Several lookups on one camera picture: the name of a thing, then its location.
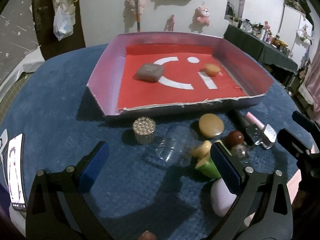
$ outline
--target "star-patterned fabric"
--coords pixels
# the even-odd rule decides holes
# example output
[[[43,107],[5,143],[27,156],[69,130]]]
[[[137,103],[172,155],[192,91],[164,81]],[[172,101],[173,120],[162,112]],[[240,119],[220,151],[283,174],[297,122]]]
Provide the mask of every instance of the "star-patterned fabric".
[[[10,0],[0,14],[0,85],[39,46],[31,10],[31,0]]]

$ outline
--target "clear plastic cup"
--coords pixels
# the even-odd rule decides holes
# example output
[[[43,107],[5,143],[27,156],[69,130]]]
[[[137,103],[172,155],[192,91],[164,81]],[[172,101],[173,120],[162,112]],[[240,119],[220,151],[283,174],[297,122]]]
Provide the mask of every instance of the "clear plastic cup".
[[[191,162],[191,149],[196,146],[197,134],[191,128],[173,125],[156,149],[156,155],[167,165],[187,167]]]

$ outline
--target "gray soap bar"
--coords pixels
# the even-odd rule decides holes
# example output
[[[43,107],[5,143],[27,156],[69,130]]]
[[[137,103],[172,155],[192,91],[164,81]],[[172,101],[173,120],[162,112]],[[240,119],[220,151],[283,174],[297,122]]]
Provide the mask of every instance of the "gray soap bar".
[[[164,73],[164,67],[157,64],[147,63],[138,69],[136,73],[137,79],[157,82]]]

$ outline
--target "metal mesh cylinder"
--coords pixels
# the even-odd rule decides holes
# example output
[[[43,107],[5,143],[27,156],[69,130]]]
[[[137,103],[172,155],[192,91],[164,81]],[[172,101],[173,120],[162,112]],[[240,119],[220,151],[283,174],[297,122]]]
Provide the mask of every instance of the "metal mesh cylinder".
[[[149,144],[155,138],[156,122],[149,117],[140,117],[133,123],[136,140],[140,144]]]

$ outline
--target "pink teddy bear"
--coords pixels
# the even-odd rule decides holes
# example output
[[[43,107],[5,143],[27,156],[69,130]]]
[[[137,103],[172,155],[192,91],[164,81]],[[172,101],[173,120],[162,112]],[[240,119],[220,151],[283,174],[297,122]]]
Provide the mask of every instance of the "pink teddy bear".
[[[136,8],[136,0],[126,0],[128,3],[129,3],[129,5],[130,5],[130,7],[131,7],[131,11],[133,11],[134,12],[134,14],[136,14],[137,13],[137,8]],[[145,6],[146,6],[146,1],[147,0],[139,0],[139,14],[141,15],[141,14],[143,14],[143,12],[144,12],[144,8],[145,8]]]
[[[206,26],[210,25],[210,20],[209,20],[209,8],[208,7],[199,7],[198,8],[198,14],[200,15],[197,20],[201,24],[204,24]]]

